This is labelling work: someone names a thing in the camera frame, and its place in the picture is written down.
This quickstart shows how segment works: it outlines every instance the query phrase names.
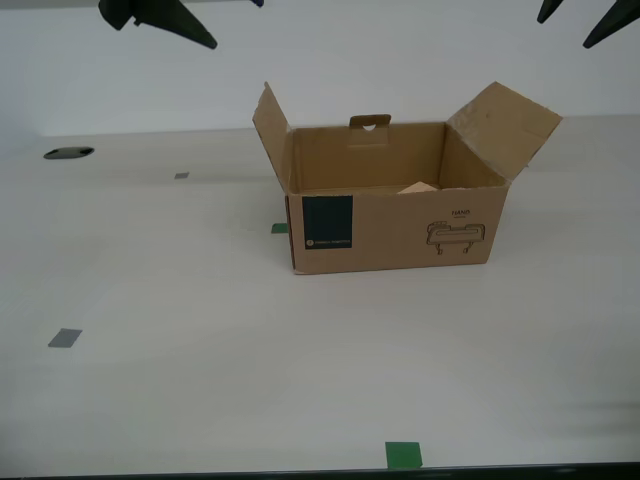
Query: black object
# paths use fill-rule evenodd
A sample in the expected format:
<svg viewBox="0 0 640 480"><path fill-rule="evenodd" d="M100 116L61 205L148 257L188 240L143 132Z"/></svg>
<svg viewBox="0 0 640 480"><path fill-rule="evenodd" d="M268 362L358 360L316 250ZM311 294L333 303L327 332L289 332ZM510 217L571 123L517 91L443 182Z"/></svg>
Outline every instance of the black object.
<svg viewBox="0 0 640 480"><path fill-rule="evenodd" d="M353 197L302 197L306 250L351 248Z"/></svg>
<svg viewBox="0 0 640 480"><path fill-rule="evenodd" d="M540 13L538 13L538 23L544 23L547 19L553 15L563 0L544 0Z"/></svg>
<svg viewBox="0 0 640 480"><path fill-rule="evenodd" d="M538 13L538 22L544 23L562 2L563 0L544 0ZM616 0L582 45L585 48L591 48L638 18L640 18L640 0Z"/></svg>
<svg viewBox="0 0 640 480"><path fill-rule="evenodd" d="M45 480L21 477L7 480ZM49 477L46 480L631 480L640 478L640 463L520 465L512 467L420 468L418 470L326 470L310 472L170 473Z"/></svg>
<svg viewBox="0 0 640 480"><path fill-rule="evenodd" d="M640 0L617 0L596 28L591 31L583 46L593 47L638 18L640 18Z"/></svg>
<svg viewBox="0 0 640 480"><path fill-rule="evenodd" d="M64 147L51 150L45 153L47 160L68 160L72 158L82 158L91 155L95 150L91 147Z"/></svg>
<svg viewBox="0 0 640 480"><path fill-rule="evenodd" d="M264 0L251 0L258 7ZM103 18L116 30L122 30L133 17L141 23L180 35L210 49L218 42L180 0L100 0Z"/></svg>

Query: white surface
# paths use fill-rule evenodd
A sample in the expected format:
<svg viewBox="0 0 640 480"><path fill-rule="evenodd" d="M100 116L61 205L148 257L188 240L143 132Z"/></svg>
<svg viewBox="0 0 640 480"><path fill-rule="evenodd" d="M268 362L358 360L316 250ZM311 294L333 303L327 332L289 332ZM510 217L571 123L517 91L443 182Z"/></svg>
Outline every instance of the white surface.
<svg viewBox="0 0 640 480"><path fill-rule="evenodd" d="M0 110L43 135L250 127L269 81L292 125L448 118L494 80L562 115L640 113L640 22L592 50L611 2L268 0L193 4L211 52L97 8L0 12Z"/></svg>
<svg viewBox="0 0 640 480"><path fill-rule="evenodd" d="M638 131L565 120L487 265L309 277L254 132L6 158L0 476L640 460Z"/></svg>

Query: box flap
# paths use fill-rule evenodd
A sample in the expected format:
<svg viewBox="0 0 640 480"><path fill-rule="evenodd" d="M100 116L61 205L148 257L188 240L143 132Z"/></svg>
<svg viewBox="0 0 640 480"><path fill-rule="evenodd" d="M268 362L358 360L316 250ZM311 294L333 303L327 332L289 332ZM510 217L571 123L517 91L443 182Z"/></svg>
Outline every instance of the box flap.
<svg viewBox="0 0 640 480"><path fill-rule="evenodd" d="M494 82L448 121L496 173L513 180L562 117Z"/></svg>
<svg viewBox="0 0 640 480"><path fill-rule="evenodd" d="M260 135L280 185L285 192L288 192L293 153L291 127L271 87L266 82L258 107L253 114L253 124Z"/></svg>

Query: cardboard box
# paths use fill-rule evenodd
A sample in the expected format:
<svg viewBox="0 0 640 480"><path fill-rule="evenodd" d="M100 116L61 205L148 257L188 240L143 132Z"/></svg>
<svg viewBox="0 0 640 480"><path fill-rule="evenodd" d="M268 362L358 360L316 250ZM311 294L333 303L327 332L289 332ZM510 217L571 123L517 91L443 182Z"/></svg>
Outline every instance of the cardboard box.
<svg viewBox="0 0 640 480"><path fill-rule="evenodd" d="M487 262L512 180L561 120L499 83L447 122L295 130L265 83L253 117L303 274Z"/></svg>

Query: white wall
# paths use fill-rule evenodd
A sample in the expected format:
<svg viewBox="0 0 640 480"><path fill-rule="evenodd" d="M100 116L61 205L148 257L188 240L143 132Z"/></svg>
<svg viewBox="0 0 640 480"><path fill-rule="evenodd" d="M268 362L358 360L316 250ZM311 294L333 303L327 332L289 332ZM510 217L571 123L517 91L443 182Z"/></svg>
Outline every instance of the white wall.
<svg viewBox="0 0 640 480"><path fill-rule="evenodd" d="M592 50L610 2L268 0L194 4L211 52L97 8L0 12L0 110L45 135L250 126L268 80L292 124L442 119L493 80L563 115L640 113L640 24Z"/></svg>

